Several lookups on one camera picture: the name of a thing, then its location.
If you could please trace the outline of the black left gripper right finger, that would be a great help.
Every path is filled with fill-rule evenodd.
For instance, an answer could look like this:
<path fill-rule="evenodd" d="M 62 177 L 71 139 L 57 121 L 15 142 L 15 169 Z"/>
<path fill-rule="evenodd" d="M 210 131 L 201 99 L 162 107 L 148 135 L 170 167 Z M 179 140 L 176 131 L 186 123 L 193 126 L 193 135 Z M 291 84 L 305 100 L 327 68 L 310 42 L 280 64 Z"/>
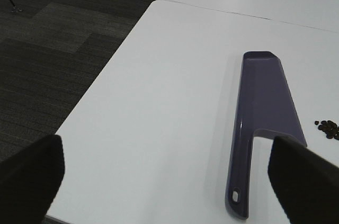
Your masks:
<path fill-rule="evenodd" d="M 338 167 L 288 137 L 275 137 L 267 173 L 290 223 L 338 223 Z"/>

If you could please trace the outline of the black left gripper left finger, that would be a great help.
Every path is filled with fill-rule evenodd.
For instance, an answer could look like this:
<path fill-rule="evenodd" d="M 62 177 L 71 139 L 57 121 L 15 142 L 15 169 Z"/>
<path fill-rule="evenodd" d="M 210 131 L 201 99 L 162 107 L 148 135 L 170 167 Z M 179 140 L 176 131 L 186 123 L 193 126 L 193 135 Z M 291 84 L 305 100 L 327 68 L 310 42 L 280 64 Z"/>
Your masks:
<path fill-rule="evenodd" d="M 42 223 L 64 174 L 59 135 L 47 135 L 1 162 L 1 223 Z"/>

